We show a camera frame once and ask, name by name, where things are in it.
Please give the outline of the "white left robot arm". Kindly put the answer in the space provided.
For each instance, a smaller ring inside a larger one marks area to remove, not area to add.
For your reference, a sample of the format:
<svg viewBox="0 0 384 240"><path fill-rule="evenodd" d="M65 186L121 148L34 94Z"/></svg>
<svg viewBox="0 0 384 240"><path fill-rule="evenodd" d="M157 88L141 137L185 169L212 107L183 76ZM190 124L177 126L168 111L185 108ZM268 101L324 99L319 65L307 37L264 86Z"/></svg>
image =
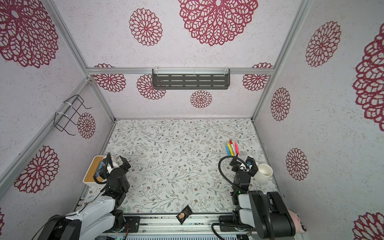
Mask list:
<svg viewBox="0 0 384 240"><path fill-rule="evenodd" d="M120 205L129 191L128 160L119 156L118 164L112 155L94 157L83 182L89 187L101 187L99 194L80 210L51 217L35 234L38 240L94 240L105 231L120 232L125 218Z"/></svg>

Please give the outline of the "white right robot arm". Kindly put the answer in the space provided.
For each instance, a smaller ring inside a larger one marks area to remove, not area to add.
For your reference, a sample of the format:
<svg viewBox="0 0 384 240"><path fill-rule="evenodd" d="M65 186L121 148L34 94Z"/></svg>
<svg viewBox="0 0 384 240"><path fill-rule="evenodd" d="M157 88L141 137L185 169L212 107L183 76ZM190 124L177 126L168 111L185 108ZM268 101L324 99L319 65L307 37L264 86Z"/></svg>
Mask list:
<svg viewBox="0 0 384 240"><path fill-rule="evenodd" d="M252 227L261 239L293 237L297 233L295 222L280 194L250 190L251 180L267 182L273 175L272 168L252 157L245 161L232 157L230 166L235 172L231 192L235 223Z"/></svg>

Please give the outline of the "pink highlighter pen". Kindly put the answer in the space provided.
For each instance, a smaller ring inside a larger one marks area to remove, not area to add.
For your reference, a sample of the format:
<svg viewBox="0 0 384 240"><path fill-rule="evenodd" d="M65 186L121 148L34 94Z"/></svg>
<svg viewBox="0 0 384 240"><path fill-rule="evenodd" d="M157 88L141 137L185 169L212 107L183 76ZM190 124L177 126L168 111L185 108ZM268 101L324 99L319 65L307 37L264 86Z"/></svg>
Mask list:
<svg viewBox="0 0 384 240"><path fill-rule="evenodd" d="M238 157L239 156L239 148L238 148L238 145L237 145L237 142L236 141L234 141L234 143L232 144L232 147L233 147L233 149L234 149L234 155L236 156L236 157Z"/></svg>

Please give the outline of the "white red marker pen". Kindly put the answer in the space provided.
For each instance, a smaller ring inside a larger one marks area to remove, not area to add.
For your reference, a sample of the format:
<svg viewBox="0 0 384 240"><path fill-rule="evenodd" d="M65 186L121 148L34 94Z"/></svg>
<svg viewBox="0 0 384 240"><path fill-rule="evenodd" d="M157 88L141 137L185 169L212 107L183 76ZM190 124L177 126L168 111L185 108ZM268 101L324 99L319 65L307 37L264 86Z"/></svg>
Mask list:
<svg viewBox="0 0 384 240"><path fill-rule="evenodd" d="M235 148L234 142L232 140L230 140L229 143L230 143L232 155L236 156L237 152L236 152L236 148Z"/></svg>

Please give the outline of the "blue highlighter pen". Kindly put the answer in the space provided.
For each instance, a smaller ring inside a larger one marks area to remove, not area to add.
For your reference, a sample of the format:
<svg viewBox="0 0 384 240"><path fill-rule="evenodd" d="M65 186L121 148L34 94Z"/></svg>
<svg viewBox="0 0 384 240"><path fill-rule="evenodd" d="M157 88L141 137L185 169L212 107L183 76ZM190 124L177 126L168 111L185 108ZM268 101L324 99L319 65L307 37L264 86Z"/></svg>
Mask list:
<svg viewBox="0 0 384 240"><path fill-rule="evenodd" d="M227 150L228 156L232 156L231 151L230 151L230 145L226 145L226 150Z"/></svg>

